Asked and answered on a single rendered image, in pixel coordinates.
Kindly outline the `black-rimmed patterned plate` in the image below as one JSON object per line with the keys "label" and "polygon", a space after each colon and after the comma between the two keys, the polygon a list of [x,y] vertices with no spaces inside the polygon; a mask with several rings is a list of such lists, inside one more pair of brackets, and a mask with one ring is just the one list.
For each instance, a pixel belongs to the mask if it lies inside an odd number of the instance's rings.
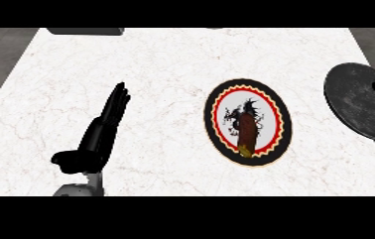
{"label": "black-rimmed patterned plate", "polygon": [[[258,128],[255,153],[250,158],[238,149],[244,113],[254,116]],[[263,167],[282,157],[291,141],[291,118],[279,95],[258,81],[232,79],[213,89],[204,107],[204,122],[216,149],[235,163]]]}

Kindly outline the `dark grey pan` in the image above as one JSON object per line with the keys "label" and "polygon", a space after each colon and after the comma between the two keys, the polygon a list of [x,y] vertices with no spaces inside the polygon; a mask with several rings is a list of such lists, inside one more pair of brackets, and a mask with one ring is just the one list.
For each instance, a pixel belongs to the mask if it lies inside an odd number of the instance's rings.
{"label": "dark grey pan", "polygon": [[341,123],[375,141],[375,68],[346,62],[326,74],[323,96]]}

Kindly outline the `dark grey flat appliance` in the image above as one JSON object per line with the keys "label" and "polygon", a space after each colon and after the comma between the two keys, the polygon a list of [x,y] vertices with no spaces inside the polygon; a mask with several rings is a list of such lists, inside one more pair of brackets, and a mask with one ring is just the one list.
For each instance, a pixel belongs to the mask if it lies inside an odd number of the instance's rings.
{"label": "dark grey flat appliance", "polygon": [[124,28],[47,28],[55,35],[121,36]]}

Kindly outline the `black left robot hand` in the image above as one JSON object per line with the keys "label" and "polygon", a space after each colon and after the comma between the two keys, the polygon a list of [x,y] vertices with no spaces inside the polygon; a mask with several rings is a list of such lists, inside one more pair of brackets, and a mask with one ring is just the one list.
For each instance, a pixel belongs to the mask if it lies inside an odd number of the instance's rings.
{"label": "black left robot hand", "polygon": [[129,100],[130,95],[121,82],[108,97],[100,115],[87,127],[78,148],[58,152],[52,157],[52,163],[61,167],[65,174],[96,174],[102,171],[109,159],[117,127]]}

